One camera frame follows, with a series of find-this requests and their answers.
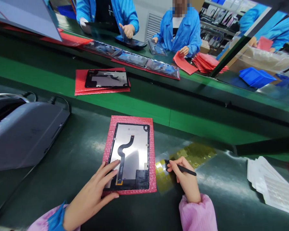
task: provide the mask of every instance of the screen with protective film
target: screen with protective film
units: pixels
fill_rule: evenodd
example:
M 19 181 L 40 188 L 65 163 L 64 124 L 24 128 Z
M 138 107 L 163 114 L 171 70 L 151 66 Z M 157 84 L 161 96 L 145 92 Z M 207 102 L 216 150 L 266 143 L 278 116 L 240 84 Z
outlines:
M 117 123 L 108 164 L 120 160 L 118 173 L 105 191 L 149 188 L 150 126 Z

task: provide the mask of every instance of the worker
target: worker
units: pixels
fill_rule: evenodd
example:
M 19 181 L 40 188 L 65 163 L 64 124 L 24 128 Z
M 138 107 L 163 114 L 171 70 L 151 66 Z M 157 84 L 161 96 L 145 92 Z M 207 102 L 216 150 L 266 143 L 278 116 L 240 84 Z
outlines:
M 113 24 L 111 31 L 131 39 L 139 31 L 137 13 L 132 0 L 77 0 L 76 18 L 83 31 L 91 33 L 86 22 Z
M 200 50 L 200 20 L 188 0 L 173 0 L 174 9 L 168 10 L 161 20 L 160 32 L 153 36 L 164 49 L 194 57 Z
M 265 5 L 257 4 L 242 16 L 239 22 L 241 32 L 239 37 L 242 37 L 245 34 L 266 8 L 267 6 Z M 273 41 L 270 52 L 273 53 L 279 51 L 286 42 L 289 42 L 289 17 L 287 17 L 287 14 L 280 11 L 276 12 L 255 34 L 255 36 L 251 38 L 248 44 L 252 47 L 257 47 L 257 41 L 261 36 Z M 225 49 L 217 56 L 217 60 L 220 59 L 227 48 L 228 47 L 225 47 Z
M 63 203 L 61 206 L 50 210 L 37 219 L 29 227 L 28 231 L 79 231 L 80 226 L 97 214 L 101 208 L 112 200 L 119 198 L 118 193 L 112 192 L 101 199 L 103 188 L 118 173 L 118 170 L 111 170 L 119 163 L 119 160 L 108 165 L 106 165 L 106 162 L 103 162 L 101 167 L 76 195 L 70 205 Z M 180 157 L 174 161 L 170 160 L 170 163 L 167 165 L 167 171 L 173 171 L 177 175 L 177 182 L 181 184 L 185 192 L 179 204 L 183 231 L 217 231 L 216 216 L 211 199 L 207 195 L 200 194 L 197 177 L 186 172 L 182 173 L 178 165 L 190 171 L 194 171 L 194 168 L 184 157 Z

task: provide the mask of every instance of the blue storage box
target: blue storage box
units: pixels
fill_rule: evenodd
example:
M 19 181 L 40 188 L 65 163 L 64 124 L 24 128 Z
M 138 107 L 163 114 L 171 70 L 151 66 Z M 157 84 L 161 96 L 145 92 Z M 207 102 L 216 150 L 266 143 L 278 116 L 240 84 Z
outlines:
M 226 0 L 218 0 L 217 3 L 220 5 L 223 5 L 225 3 Z
M 72 5 L 58 6 L 57 9 L 61 15 L 76 20 L 76 14 L 73 10 Z
M 240 77 L 251 87 L 262 88 L 275 81 L 276 79 L 269 75 L 264 70 L 257 70 L 254 67 L 249 67 L 247 69 L 240 71 Z
M 276 74 L 276 76 L 281 80 L 276 86 L 283 87 L 289 84 L 289 77 L 281 74 Z

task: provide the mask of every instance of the ventilation grille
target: ventilation grille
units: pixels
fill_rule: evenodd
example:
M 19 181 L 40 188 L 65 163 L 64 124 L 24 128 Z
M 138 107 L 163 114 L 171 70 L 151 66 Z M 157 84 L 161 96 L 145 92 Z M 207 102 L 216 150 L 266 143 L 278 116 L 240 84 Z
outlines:
M 152 39 L 152 37 L 160 32 L 160 24 L 162 17 L 157 16 L 155 14 L 149 13 L 148 23 L 147 23 L 147 31 L 145 33 L 145 41 L 148 39 Z

